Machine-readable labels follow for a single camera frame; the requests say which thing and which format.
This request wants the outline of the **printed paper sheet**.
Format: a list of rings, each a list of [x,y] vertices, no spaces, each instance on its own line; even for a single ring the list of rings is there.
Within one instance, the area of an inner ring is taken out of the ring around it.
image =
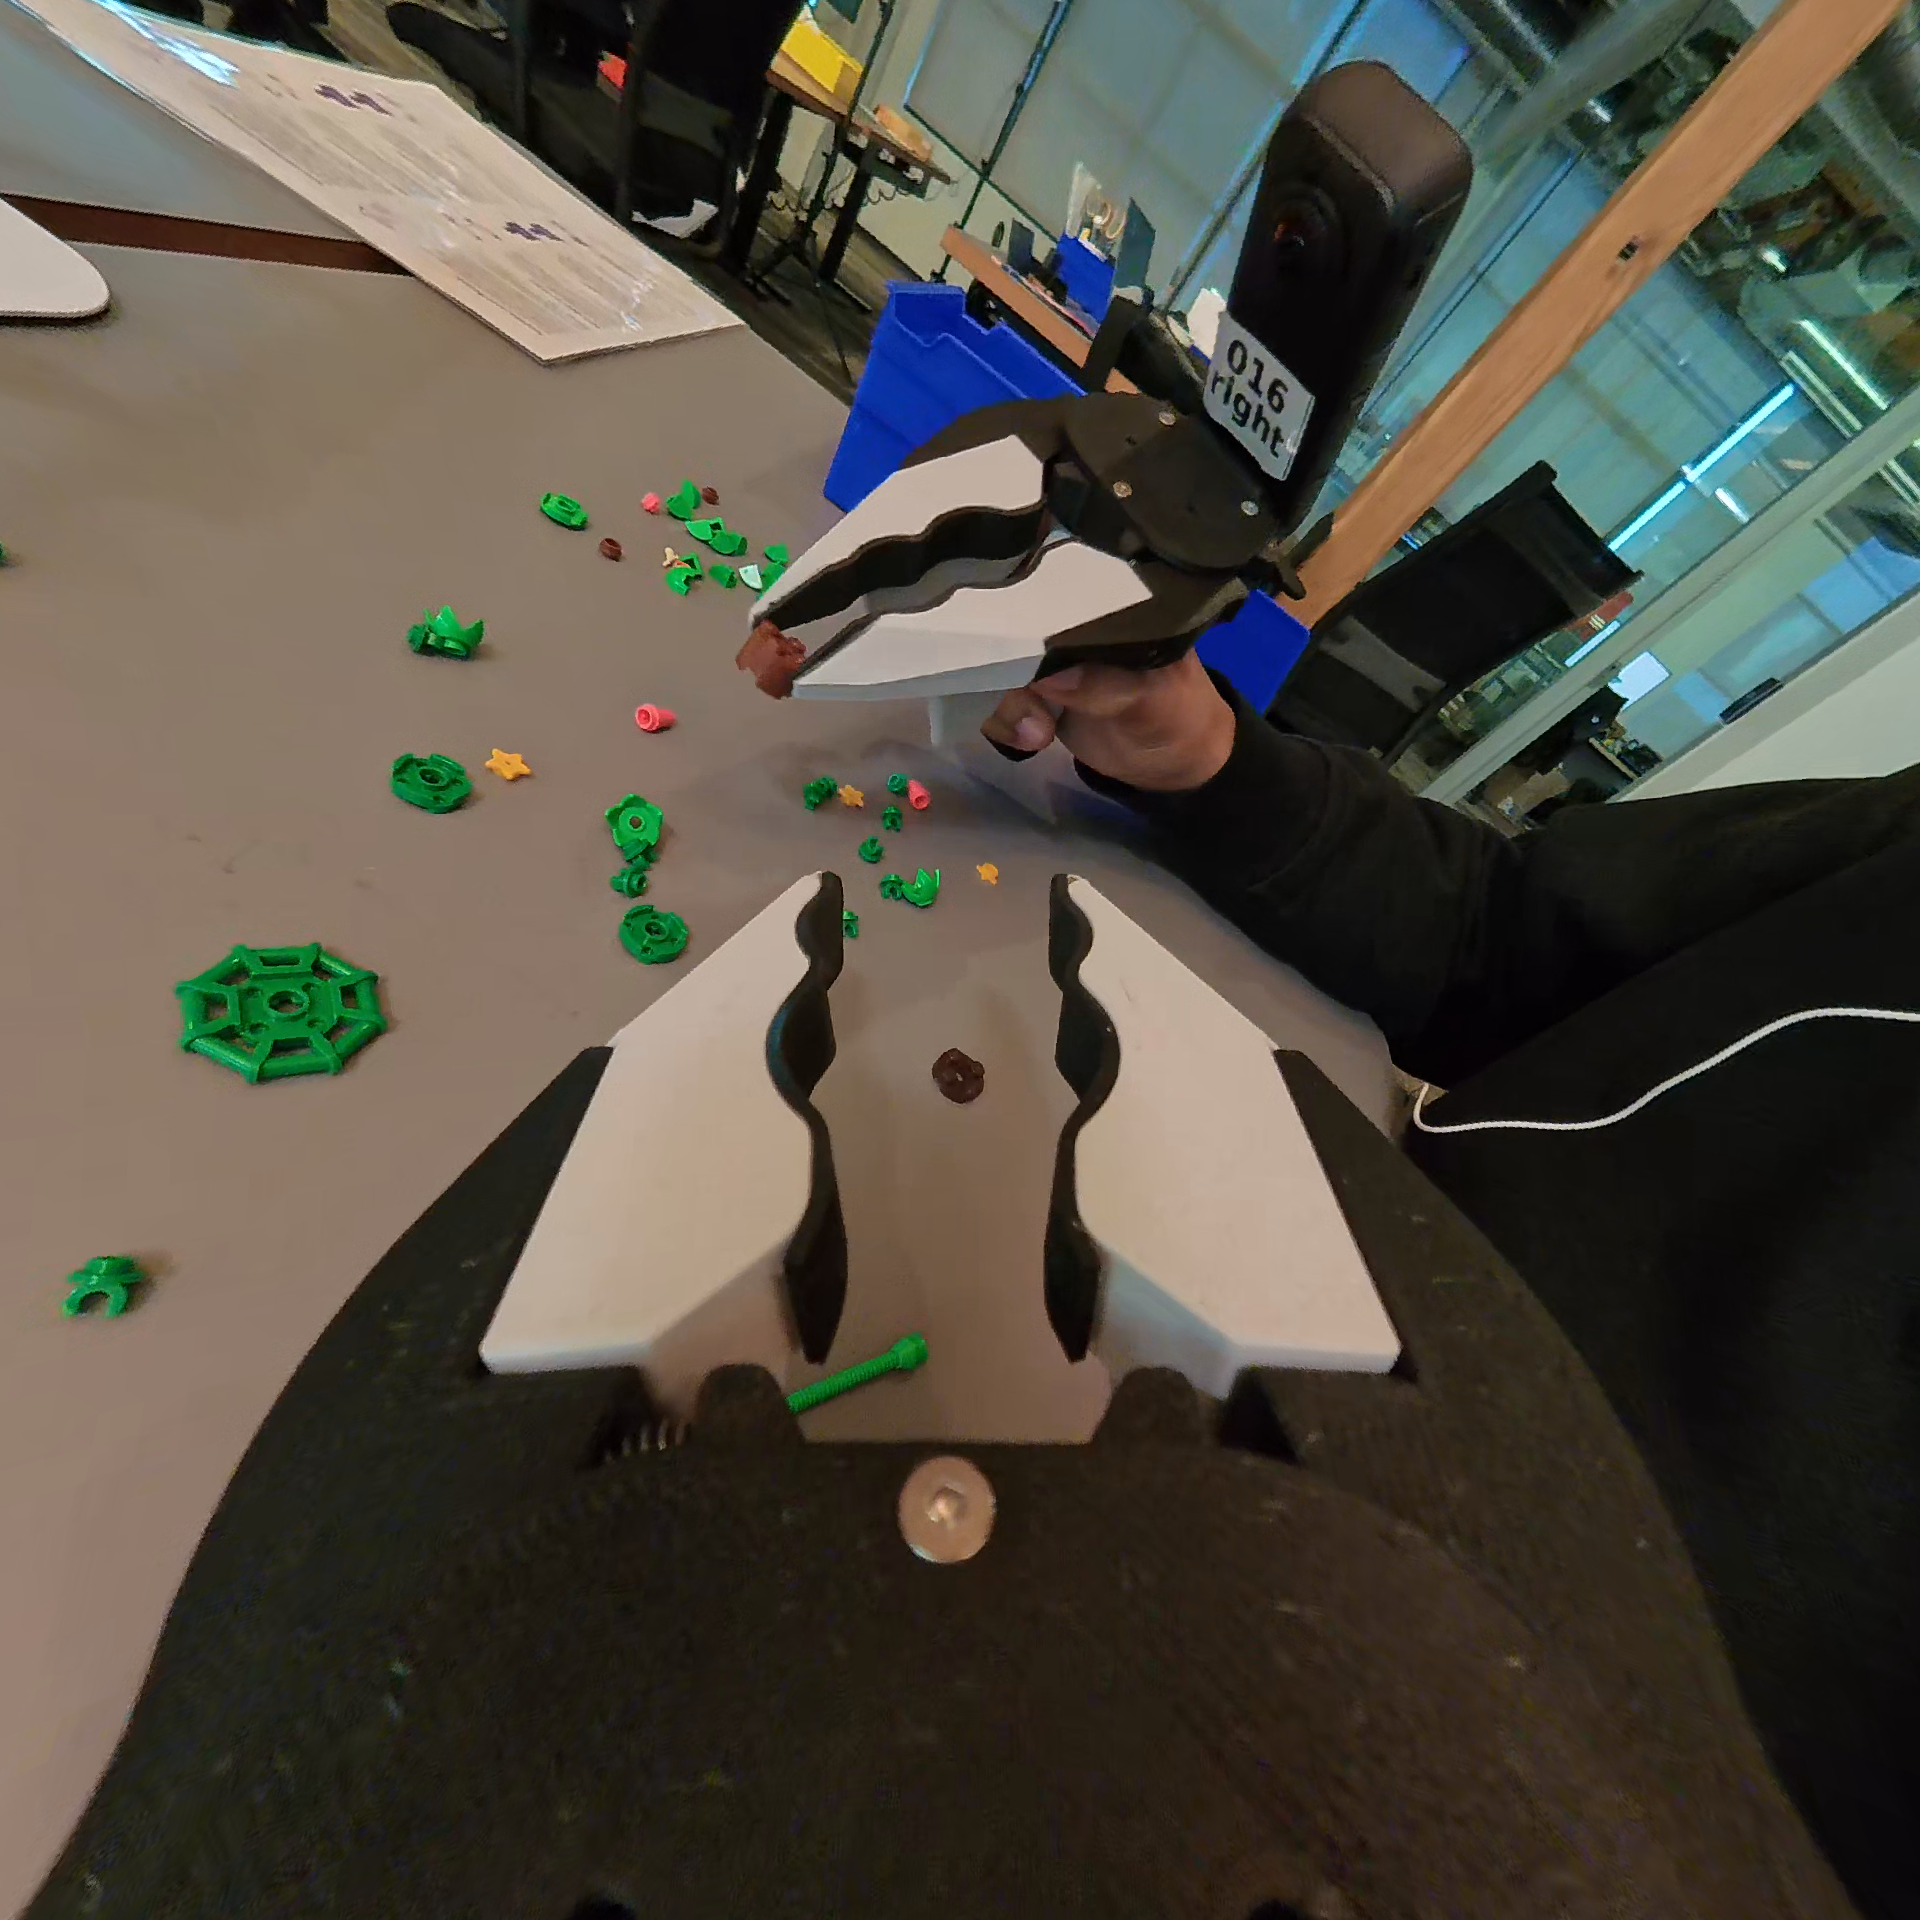
[[[15,12],[539,364],[739,327],[680,268],[437,87],[133,4]]]

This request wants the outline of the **black office chair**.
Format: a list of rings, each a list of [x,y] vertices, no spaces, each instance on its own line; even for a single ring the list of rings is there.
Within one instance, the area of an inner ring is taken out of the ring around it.
[[[628,1],[612,208],[624,224],[712,248],[756,136],[766,70],[800,1]]]
[[[1267,720],[1397,760],[1469,683],[1628,592],[1641,573],[1573,510],[1549,463],[1357,582],[1315,627]]]

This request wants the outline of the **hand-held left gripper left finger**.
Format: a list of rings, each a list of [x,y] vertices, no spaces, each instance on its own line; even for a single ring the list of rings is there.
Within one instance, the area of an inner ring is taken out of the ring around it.
[[[712,1369],[828,1360],[848,1230],[813,1092],[839,876],[796,879],[622,1027],[480,1339],[494,1375],[633,1369],[686,1419]]]

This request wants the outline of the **wooden post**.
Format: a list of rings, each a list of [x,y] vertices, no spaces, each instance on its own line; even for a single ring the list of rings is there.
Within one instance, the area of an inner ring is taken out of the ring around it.
[[[1845,76],[1897,1],[1785,1],[1340,504],[1296,564],[1315,624],[1447,493],[1750,165]]]

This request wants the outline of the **person's black jacket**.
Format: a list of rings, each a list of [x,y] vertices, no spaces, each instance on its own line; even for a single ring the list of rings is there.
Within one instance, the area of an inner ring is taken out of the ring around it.
[[[1683,953],[1407,1144],[1633,1435],[1859,1911],[1915,1916],[1917,969],[1862,934]]]

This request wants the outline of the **pile of green leaf pieces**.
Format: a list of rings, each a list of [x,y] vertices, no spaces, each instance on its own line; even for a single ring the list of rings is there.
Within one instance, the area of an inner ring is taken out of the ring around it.
[[[717,508],[708,512],[701,504],[700,487],[686,479],[661,495],[662,517],[679,528],[679,541],[662,553],[664,587],[676,597],[691,597],[697,584],[741,592],[766,592],[776,584],[791,564],[788,547],[753,544]]]

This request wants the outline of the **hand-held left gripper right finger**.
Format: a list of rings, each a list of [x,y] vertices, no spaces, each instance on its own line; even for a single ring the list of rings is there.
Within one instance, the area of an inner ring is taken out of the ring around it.
[[[1255,1369],[1387,1375],[1401,1334],[1280,1047],[1072,872],[1046,889],[1046,971],[1072,1092],[1045,1228],[1062,1356],[1214,1400]]]

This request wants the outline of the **blue plastic bin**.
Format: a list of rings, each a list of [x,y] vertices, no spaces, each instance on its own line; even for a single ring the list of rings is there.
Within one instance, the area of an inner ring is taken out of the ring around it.
[[[1008,399],[1078,393],[1077,381],[1005,323],[982,324],[948,283],[891,285],[855,383],[823,495],[841,512],[955,419]],[[1270,592],[1248,589],[1195,654],[1267,710],[1307,645],[1307,627]]]

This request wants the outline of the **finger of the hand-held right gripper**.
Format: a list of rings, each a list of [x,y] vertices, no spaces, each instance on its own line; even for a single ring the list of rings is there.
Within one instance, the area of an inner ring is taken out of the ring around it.
[[[791,560],[751,608],[781,632],[839,632],[919,613],[960,587],[1008,584],[1039,550],[1046,468],[1024,443],[982,443],[884,477]]]
[[[1148,608],[1141,569],[1073,540],[1012,558],[872,540],[788,569],[796,699],[864,703],[1030,681],[1056,640]]]

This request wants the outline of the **person's right hand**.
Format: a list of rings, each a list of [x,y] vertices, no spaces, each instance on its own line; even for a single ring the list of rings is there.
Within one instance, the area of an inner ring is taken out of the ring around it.
[[[1195,654],[1156,668],[1078,663],[1012,688],[977,725],[1012,756],[1062,748],[1093,774],[1181,795],[1229,760],[1237,712]]]

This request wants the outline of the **green toy rod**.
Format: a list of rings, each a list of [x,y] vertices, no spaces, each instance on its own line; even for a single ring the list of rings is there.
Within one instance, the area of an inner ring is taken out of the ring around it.
[[[878,1356],[852,1363],[812,1382],[791,1390],[783,1406],[801,1416],[831,1400],[841,1400],[857,1390],[872,1385],[889,1375],[912,1375],[927,1363],[927,1341],[920,1332],[900,1334]]]

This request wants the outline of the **white stand base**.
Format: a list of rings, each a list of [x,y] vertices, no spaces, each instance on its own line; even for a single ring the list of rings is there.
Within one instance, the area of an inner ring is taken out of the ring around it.
[[[80,324],[110,304],[105,276],[80,252],[3,199],[5,324]]]

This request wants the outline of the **black tripod stand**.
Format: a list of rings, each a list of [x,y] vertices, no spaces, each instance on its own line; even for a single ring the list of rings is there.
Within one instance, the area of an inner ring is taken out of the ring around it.
[[[1020,126],[1021,111],[1024,111],[1028,99],[1033,96],[1033,89],[1039,83],[1039,76],[1046,67],[1046,59],[1048,59],[1048,55],[1052,55],[1052,49],[1054,49],[1054,46],[1060,37],[1060,31],[1065,29],[1065,20],[1067,20],[1070,12],[1072,12],[1072,1],[1046,4],[1046,14],[1045,14],[1045,20],[1039,25],[1039,33],[1036,37],[1033,46],[1028,47],[1028,53],[1024,56],[1024,63],[1021,63],[1017,83],[1014,83],[1012,99],[1011,99],[1011,103],[1008,103],[1008,107],[1005,107],[1005,111],[999,120],[999,127],[993,133],[993,140],[987,149],[987,152],[976,165],[981,183],[987,183],[991,177],[991,173],[999,168],[1000,157],[1005,156],[1005,151],[1012,142],[1012,134]]]

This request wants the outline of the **person's right forearm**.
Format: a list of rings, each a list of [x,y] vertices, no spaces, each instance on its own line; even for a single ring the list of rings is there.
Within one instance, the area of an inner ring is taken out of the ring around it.
[[[1683,953],[1748,980],[1813,979],[1788,927],[1893,950],[1915,974],[1915,767],[1571,806],[1503,836],[1419,799],[1375,758],[1237,712],[1190,792],[1093,774],[1159,856],[1264,953],[1374,1019],[1401,1067],[1455,1085]]]

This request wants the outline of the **wooden office desk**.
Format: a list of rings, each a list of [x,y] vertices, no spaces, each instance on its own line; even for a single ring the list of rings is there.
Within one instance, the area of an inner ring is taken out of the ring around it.
[[[969,307],[984,304],[1014,324],[1060,368],[1083,375],[1094,333],[1037,283],[1012,272],[991,247],[958,224],[942,236],[944,264],[967,276]]]

